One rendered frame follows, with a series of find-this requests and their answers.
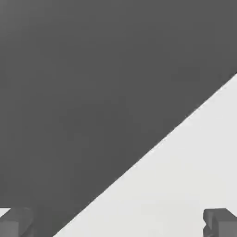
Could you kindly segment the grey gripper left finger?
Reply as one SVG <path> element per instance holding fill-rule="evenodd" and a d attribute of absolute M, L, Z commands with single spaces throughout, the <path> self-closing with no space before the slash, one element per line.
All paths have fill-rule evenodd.
<path fill-rule="evenodd" d="M 34 215 L 29 208 L 11 208 L 0 215 L 0 237 L 34 237 Z"/>

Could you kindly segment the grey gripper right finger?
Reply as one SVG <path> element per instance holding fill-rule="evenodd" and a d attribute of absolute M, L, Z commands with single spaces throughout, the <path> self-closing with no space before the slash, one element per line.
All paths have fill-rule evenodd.
<path fill-rule="evenodd" d="M 203 237 L 237 237 L 237 217 L 228 209 L 205 209 L 203 220 Z"/>

